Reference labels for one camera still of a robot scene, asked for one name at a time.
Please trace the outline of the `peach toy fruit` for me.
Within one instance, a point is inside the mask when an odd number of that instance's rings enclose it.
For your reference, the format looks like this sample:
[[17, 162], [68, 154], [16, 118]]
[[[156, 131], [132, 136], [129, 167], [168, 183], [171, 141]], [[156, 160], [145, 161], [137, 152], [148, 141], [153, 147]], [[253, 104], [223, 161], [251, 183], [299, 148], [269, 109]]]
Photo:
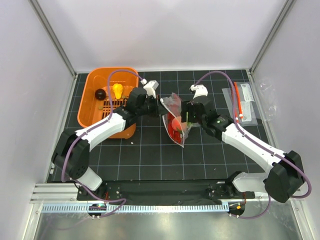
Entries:
[[179, 121], [178, 118], [174, 118], [171, 121], [171, 127], [173, 128], [174, 131], [181, 131], [182, 130], [181, 122]]

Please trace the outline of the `clear dotted zip bag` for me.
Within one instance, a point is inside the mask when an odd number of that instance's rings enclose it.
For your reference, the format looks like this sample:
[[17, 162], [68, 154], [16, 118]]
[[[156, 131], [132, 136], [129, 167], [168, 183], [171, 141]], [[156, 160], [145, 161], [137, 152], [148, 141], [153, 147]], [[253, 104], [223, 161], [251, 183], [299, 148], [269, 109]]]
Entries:
[[197, 125], [189, 121], [182, 122], [182, 99], [176, 93], [163, 97], [160, 102], [167, 110], [167, 113], [162, 116], [165, 130], [169, 138], [183, 148], [191, 128]]

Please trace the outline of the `red toy lobster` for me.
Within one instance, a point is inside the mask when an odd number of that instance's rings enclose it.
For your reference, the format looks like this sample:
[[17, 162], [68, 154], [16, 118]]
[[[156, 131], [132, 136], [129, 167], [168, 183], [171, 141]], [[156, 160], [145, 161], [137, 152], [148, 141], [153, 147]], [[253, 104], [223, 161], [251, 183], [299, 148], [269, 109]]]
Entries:
[[178, 116], [181, 116], [181, 101], [170, 99], [168, 103], [166, 103], [166, 107], [168, 109], [168, 113], [164, 118], [164, 123], [167, 133], [173, 142], [182, 146], [185, 141], [185, 131], [180, 133], [171, 127], [172, 120]]

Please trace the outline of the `orange plastic basket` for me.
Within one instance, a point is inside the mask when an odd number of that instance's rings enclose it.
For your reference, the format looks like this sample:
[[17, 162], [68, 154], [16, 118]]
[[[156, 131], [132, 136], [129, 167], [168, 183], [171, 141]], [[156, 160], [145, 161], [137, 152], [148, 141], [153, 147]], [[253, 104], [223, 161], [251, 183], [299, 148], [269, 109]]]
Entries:
[[[111, 111], [125, 106], [130, 92], [139, 85], [138, 72], [130, 67], [100, 67], [91, 71], [84, 84], [77, 121], [83, 127], [89, 127], [105, 119]], [[121, 99], [116, 99], [112, 87], [114, 84], [123, 85]], [[95, 91], [104, 89], [106, 98], [97, 100]]]

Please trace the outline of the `green toy grapes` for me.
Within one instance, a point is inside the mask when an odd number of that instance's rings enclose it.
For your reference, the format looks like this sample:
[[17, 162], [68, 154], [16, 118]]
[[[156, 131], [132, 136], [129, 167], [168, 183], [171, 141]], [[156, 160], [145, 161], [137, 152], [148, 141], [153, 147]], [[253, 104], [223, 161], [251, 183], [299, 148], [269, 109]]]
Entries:
[[186, 132], [188, 131], [190, 128], [192, 128], [194, 126], [194, 123], [191, 123], [191, 122], [182, 122], [182, 117], [181, 116], [177, 116], [176, 117], [179, 121], [180, 121], [180, 124], [181, 124], [181, 130], [178, 130], [179, 133], [183, 133], [183, 132]]

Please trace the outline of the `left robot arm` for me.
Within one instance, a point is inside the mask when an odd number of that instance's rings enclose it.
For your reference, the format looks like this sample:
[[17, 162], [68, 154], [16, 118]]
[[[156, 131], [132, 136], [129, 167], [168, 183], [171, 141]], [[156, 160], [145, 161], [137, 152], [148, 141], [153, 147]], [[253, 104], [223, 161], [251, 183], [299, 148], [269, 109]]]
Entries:
[[61, 181], [77, 182], [88, 188], [88, 194], [94, 200], [101, 200], [106, 195], [106, 188], [102, 178], [89, 167], [90, 152], [104, 140], [134, 125], [139, 117], [166, 113], [159, 95], [148, 95], [147, 90], [136, 87], [125, 104], [112, 108], [104, 119], [76, 131], [64, 130], [51, 158], [61, 170]]

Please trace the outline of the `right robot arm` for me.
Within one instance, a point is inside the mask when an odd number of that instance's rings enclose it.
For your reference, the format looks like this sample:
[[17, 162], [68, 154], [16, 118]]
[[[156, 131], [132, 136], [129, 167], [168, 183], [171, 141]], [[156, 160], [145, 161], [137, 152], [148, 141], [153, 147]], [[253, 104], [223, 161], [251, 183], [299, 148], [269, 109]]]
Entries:
[[274, 200], [285, 203], [295, 197], [306, 182], [301, 156], [285, 153], [242, 128], [231, 117], [218, 114], [207, 96], [197, 96], [181, 104], [182, 122], [198, 123], [205, 132], [242, 152], [262, 169], [262, 173], [234, 173], [225, 185], [230, 198], [244, 192], [267, 193]]

